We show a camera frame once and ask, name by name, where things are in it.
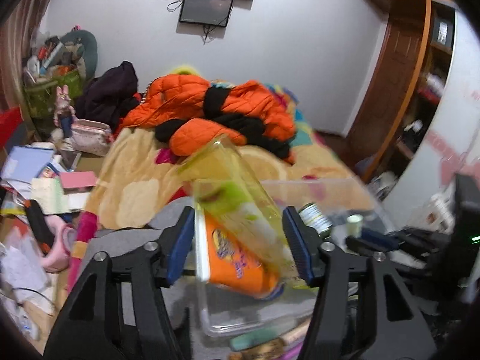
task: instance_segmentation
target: striped curtain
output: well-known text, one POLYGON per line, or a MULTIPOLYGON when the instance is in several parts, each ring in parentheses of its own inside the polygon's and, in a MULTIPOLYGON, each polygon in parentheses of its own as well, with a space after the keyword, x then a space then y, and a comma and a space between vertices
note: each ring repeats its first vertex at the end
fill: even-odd
POLYGON ((0 29, 0 112, 20 105, 23 120, 33 124, 22 87, 22 59, 30 56, 30 38, 50 0, 21 0, 0 29))

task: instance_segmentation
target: clear plastic box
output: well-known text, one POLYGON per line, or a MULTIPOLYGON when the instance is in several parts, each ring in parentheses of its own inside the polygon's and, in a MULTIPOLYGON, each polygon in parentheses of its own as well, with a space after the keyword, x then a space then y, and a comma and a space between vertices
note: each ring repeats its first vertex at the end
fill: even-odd
MULTIPOLYGON (((364 226, 382 233, 395 230, 387 214, 357 178, 261 182, 282 210, 297 210, 316 203, 330 217, 335 229, 332 239, 345 247, 345 222, 360 213, 364 226)), ((200 321, 211 337, 240 335, 285 319, 300 319, 314 309, 317 290, 286 288, 274 300, 257 300, 246 295, 197 282, 200 321)))

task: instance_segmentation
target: orange package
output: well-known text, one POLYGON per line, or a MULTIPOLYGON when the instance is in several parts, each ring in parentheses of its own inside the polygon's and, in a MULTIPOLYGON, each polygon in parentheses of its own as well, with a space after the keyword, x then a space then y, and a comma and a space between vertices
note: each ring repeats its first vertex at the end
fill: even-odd
POLYGON ((227 233, 212 216, 203 212, 195 221, 197 278, 257 299, 280 295, 283 286, 276 274, 227 233))

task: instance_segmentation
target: stuffed rabbit toy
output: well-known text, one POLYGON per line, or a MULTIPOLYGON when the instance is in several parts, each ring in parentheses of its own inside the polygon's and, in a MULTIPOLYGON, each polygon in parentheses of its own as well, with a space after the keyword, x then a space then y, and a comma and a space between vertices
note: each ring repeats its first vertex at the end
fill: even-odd
POLYGON ((71 137, 71 125, 77 120, 75 109, 70 105, 70 101, 68 85, 63 85, 63 88, 57 86, 53 123, 62 129, 65 138, 71 137))

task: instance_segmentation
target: brown door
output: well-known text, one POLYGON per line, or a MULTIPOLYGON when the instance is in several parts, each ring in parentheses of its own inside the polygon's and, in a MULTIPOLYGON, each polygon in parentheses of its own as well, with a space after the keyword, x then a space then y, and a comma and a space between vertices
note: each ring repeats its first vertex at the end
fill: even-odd
POLYGON ((423 28, 391 21, 383 55, 348 135, 358 160, 375 154, 393 126, 405 99, 419 54, 423 28))

